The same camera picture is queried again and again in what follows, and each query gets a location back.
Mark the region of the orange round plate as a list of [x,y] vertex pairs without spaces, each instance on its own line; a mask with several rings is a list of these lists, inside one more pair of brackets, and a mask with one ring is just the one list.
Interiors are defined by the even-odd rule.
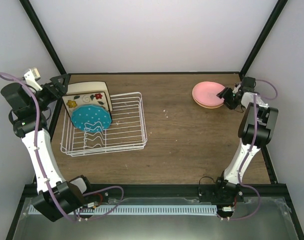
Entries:
[[205,104],[202,104],[202,103],[198,102],[194,97],[193,97],[193,100],[196,102],[196,104],[198,104],[199,106],[201,106],[203,108],[206,108],[206,109],[217,109],[217,108],[219,108],[219,107],[221,107],[221,106],[224,105],[223,103],[219,104],[219,105],[213,105],[213,106],[211,106],[211,105],[205,105]]

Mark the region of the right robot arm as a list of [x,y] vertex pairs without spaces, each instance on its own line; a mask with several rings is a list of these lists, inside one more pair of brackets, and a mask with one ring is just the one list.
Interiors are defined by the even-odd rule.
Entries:
[[228,109],[245,108],[238,129],[239,146],[229,166],[217,178],[214,188],[214,197],[221,202],[234,199],[251,160],[269,144],[274,134],[279,110],[262,100],[255,91],[256,83],[255,78],[245,77],[234,88],[227,87],[217,94]]

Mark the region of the teal dotted plate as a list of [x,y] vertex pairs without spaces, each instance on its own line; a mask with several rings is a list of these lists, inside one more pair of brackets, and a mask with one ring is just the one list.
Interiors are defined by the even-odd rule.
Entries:
[[76,128],[88,133],[101,133],[112,123],[110,112],[93,104],[78,107],[70,119]]

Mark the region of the pink round plate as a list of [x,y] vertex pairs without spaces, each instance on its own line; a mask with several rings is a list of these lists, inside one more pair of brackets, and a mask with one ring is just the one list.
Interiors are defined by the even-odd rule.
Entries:
[[223,104],[224,100],[216,95],[225,87],[217,82],[203,81],[196,84],[192,90],[192,96],[200,103],[214,106]]

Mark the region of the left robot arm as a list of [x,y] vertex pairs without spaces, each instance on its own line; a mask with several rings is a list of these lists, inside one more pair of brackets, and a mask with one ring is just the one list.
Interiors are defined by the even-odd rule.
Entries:
[[0,72],[0,78],[9,82],[0,93],[10,105],[8,119],[14,134],[25,145],[36,177],[37,196],[32,199],[33,207],[52,222],[70,218],[76,210],[94,196],[87,178],[80,175],[71,181],[62,176],[51,148],[51,136],[47,118],[43,112],[48,105],[60,100],[67,93],[69,74],[52,77],[49,83],[39,84],[40,74],[30,68],[18,78]]

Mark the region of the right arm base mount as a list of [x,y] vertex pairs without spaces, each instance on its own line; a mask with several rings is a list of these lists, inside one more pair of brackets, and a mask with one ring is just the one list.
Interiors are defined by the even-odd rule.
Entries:
[[239,195],[239,188],[216,187],[215,185],[199,185],[198,197],[200,202],[209,202],[214,205],[229,205],[236,202],[243,202],[244,197]]

